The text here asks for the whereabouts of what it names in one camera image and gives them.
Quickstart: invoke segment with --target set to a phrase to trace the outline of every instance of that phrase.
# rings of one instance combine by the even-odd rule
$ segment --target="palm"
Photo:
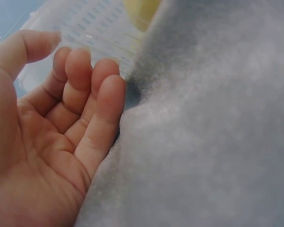
[[[73,224],[115,139],[125,90],[118,74],[112,60],[92,69],[88,52],[61,48],[46,82],[9,105],[2,118],[10,119],[10,135],[0,137],[11,142],[0,153],[0,204],[15,217],[25,213],[31,226]]]

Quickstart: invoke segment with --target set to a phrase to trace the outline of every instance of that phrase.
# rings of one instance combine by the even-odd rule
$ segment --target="white surface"
[[[88,46],[92,65],[103,57],[120,61],[121,76],[129,73],[143,33],[129,22],[122,0],[47,1],[22,29],[60,30],[60,46]],[[25,67],[19,76],[21,87],[32,90],[51,69],[53,57]]]

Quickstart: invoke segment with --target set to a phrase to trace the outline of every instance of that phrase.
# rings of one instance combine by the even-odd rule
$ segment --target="skin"
[[[88,51],[63,47],[44,84],[17,100],[24,65],[60,40],[21,31],[0,45],[0,226],[72,226],[114,142],[126,85],[113,60],[93,69]]]

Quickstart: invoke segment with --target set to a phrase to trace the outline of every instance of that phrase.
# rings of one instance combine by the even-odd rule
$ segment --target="yellow object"
[[[123,0],[131,23],[141,32],[146,32],[161,0]]]

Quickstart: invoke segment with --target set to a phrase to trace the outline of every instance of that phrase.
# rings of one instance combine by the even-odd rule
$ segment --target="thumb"
[[[46,58],[60,41],[59,32],[19,31],[0,44],[0,71],[15,80],[26,63]]]

